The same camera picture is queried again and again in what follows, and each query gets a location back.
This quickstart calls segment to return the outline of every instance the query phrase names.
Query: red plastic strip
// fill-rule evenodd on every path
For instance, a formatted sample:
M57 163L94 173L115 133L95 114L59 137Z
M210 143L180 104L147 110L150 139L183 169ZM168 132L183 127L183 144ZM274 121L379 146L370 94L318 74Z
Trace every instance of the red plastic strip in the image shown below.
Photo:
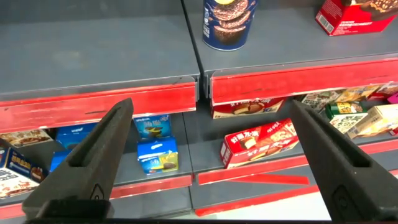
M227 180L230 182L244 182L256 184L294 184L294 185L310 185L308 177L297 175L273 175L273 174L257 174L237 179Z
M296 68L211 78L212 103L299 95L398 81L398 59Z
M189 187L192 185L192 176L185 175L181 177L173 177L162 180L153 180L140 184L129 184L114 187L111 193L111 199L130 197L162 190L177 189L180 187Z
M398 169L391 170L390 173L392 175L398 175ZM282 199L286 199L286 198L290 198L290 197L296 197L296 196L305 195L305 194L310 194L310 193L314 193L314 192L318 192L318 191L319 191L318 186L314 185L314 186L305 187L302 189L288 190L288 191L279 192L276 194L264 195L264 196L255 197L255 198L248 198L248 199L244 199L244 200L238 200L235 202L214 205L214 206L210 206L210 207L206 207L206 208L198 208L198 209L195 209L195 213L197 216L202 217L205 215L211 215L211 214L218 213L218 212L225 212L225 211L229 211L232 209L248 207L251 205L260 205L263 203L275 202L278 200L282 200Z
M196 110L196 85L146 86L29 100L0 102L0 133L56 128L99 121L126 98L134 103L134 117Z
M192 185L191 175L172 177L162 180L143 182L139 184L130 184L130 185L114 187L112 189L110 198L117 199L133 195L147 194L160 190L171 190L180 187L188 187L191 185ZM25 213L22 211L21 203L0 207L0 220L7 218L21 217L24 215Z
M398 139L389 141L365 144L359 146L364 152L368 154L375 154L379 152L386 152L398 148ZM267 172L275 172L278 170L290 169L299 166L308 165L307 158L302 156L295 156L286 159L277 159L274 161L260 162L256 164L249 164L246 166L235 167L233 169L220 169L209 172L202 172L197 174L197 181L199 185L211 184L214 182L226 181L240 177L246 177L253 174L263 174Z

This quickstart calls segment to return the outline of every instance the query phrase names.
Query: dark blue tin can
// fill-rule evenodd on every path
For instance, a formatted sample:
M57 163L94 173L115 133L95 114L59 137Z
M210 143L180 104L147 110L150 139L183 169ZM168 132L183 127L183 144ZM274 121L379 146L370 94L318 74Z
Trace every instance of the dark blue tin can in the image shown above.
M203 41L217 50L241 48L249 34L257 0L204 0Z

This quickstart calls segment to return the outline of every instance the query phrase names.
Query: snack box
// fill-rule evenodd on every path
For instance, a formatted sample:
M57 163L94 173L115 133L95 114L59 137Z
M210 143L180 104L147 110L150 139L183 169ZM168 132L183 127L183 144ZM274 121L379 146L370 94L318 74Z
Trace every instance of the snack box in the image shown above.
M391 134L392 136L397 135L397 134L398 134L398 128L395 128L395 129L391 130L391 131L390 131L390 134Z
M96 123L79 124L58 128L55 139L63 145L65 149L72 150L94 129L96 125Z
M139 142L137 156L147 175L178 170L178 152L174 137Z
M383 31L398 13L394 0L326 0L315 20L329 36Z
M342 94L336 99L336 102L366 100L368 96L376 91L378 88L379 85L349 88L342 92Z
M62 150L54 152L54 156L51 160L50 172L53 172L59 164L72 152L72 149Z
M283 105L285 100L286 97L216 105L212 108L213 119L259 113L275 113Z
M14 149L0 148L0 198L26 193L36 188L48 172Z
M309 105L315 111L320 112L325 108L326 104L333 103L341 95L342 91L343 90L309 93L304 97L300 97L298 100Z
M0 138L16 148L40 142L52 141L52 138L44 130L19 131L0 134Z
M298 142L292 121L285 119L226 135L220 156L230 169L292 149Z
M347 135L353 139L358 136L373 136L398 128L398 105L373 106L368 115L352 127Z
M331 125L343 134L368 115L360 102L328 104L325 114Z
M168 114L134 118L134 122L142 139L164 138L172 135Z
M398 103L398 93L390 96L388 99L388 102L390 102L391 104L395 104Z
M381 86L378 91L372 93L369 96L369 100L384 100L395 93L398 93L398 83L387 83Z

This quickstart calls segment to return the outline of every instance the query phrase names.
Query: store shelf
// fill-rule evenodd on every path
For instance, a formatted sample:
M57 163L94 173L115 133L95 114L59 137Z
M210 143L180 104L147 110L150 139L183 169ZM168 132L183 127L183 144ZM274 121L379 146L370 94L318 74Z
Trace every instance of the store shelf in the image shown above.
M192 211L188 187L135 197L119 198L111 200L111 203L114 209L113 218L163 218L185 215ZM2 211L0 217L7 219L0 220L1 224L22 223L25 220L21 204L13 205L13 208L19 212L19 215L10 216Z
M212 119L209 102L199 102L197 111L183 113L193 171L197 183L211 184L252 174L261 174L289 169L308 164L300 144L293 149L266 157L260 161L234 169L224 169L220 150L225 135L247 128L275 122L289 117L291 100L288 99L277 113L240 116L235 118ZM366 102L366 107L377 105L380 101ZM397 149L398 137L380 134L369 138L354 139L368 154Z
M119 163L111 199L137 197L135 195L191 186L192 165L182 114L172 114L171 122L172 133L177 140L179 169L163 174L145 175L137 161L136 142L138 132L135 126L132 126ZM63 147L57 142L35 144L19 149L26 157L46 168L50 167L53 152L61 150L63 150ZM26 193L0 200L0 219L23 215L21 202L28 195L29 193Z
M398 174L398 150L371 155L385 169ZM317 192L315 179L309 166L296 167L267 174L291 176L306 176L309 185L282 185L241 183L233 181L219 182L208 185L198 185L196 182L190 187L193 209L196 215L204 216L212 213L224 212L236 208L259 205L298 195Z
M199 69L180 1L6 0L0 133L195 110Z
M184 1L212 103L398 81L398 22L383 33L329 37L315 22L323 2L261 1L246 45L221 52L202 41L202 2Z

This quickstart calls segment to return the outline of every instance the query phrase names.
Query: red product box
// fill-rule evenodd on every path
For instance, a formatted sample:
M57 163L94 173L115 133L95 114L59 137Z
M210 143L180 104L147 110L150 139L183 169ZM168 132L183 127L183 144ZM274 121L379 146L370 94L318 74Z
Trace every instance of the red product box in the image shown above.
M298 142L292 120L285 119L226 135L220 155L230 169L292 149Z
M397 134L398 134L398 128L395 128L395 129L391 130L391 131L390 131L390 134L391 134L392 136L397 135Z
M315 20L330 36L381 32L398 14L396 0L326 0Z
M275 113L282 107L286 97L263 100L240 101L213 106L213 119L229 118L233 116Z

